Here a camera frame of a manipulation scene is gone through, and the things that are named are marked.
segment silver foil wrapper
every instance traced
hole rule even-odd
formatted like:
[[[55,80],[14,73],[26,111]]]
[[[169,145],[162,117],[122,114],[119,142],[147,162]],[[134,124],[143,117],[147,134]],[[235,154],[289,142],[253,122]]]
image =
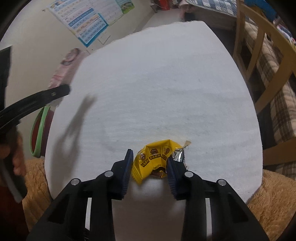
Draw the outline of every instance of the silver foil wrapper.
[[[175,149],[174,152],[172,153],[172,157],[174,161],[182,162],[187,169],[187,166],[185,163],[185,148]]]

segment metal screw head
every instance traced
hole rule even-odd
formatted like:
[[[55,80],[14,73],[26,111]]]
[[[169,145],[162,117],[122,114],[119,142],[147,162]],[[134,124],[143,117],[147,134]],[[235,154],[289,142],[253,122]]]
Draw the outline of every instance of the metal screw head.
[[[105,177],[112,177],[113,172],[112,171],[106,171],[104,175],[105,175]]]
[[[185,177],[193,177],[193,172],[188,171],[188,172],[185,172],[184,175]]]
[[[76,186],[78,183],[80,183],[80,181],[79,181],[79,179],[77,179],[77,178],[74,178],[74,179],[71,180],[71,184],[72,184],[73,186]]]
[[[225,186],[227,184],[227,182],[224,179],[219,179],[218,180],[219,185],[221,186]]]

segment snack wrapper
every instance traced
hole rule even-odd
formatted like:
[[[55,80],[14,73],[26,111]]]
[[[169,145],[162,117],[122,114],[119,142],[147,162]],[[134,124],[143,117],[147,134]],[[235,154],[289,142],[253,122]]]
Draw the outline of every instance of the snack wrapper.
[[[166,162],[170,155],[174,160],[185,164],[184,148],[190,144],[186,141],[182,147],[172,140],[163,140],[146,145],[138,152],[133,162],[132,177],[138,184],[149,175],[156,177],[166,176]]]

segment finger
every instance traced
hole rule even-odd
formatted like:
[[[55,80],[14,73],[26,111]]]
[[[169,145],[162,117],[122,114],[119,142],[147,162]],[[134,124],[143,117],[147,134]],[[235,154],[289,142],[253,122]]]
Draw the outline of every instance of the finger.
[[[20,167],[15,167],[13,169],[13,172],[15,175],[19,176],[21,174],[21,168]]]
[[[8,145],[0,145],[0,159],[6,158],[10,153]]]
[[[12,164],[14,167],[19,167],[21,163],[22,163],[22,160],[20,157],[19,150],[16,149],[15,154],[13,155],[13,158],[12,158]]]
[[[20,133],[17,136],[17,145],[22,148],[23,140],[22,140],[22,136]]]

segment green rim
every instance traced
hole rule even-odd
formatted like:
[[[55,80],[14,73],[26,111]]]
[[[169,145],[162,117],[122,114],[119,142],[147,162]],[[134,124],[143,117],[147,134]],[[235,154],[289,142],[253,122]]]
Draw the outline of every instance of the green rim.
[[[43,130],[44,130],[46,116],[47,116],[47,113],[48,113],[49,110],[50,110],[50,106],[49,105],[44,106],[41,109],[41,111],[39,112],[39,114],[37,115],[37,117],[35,119],[35,122],[34,122],[33,128],[32,128],[32,131],[31,131],[30,150],[31,150],[32,156],[37,157],[37,158],[40,158]],[[40,125],[39,125],[39,128],[38,128],[38,134],[37,134],[37,139],[36,139],[36,146],[35,146],[35,149],[33,151],[33,149],[32,149],[32,135],[33,135],[33,130],[34,130],[34,127],[35,127],[36,122],[38,120],[38,117],[40,116],[41,113],[42,113],[42,116],[41,116]]]

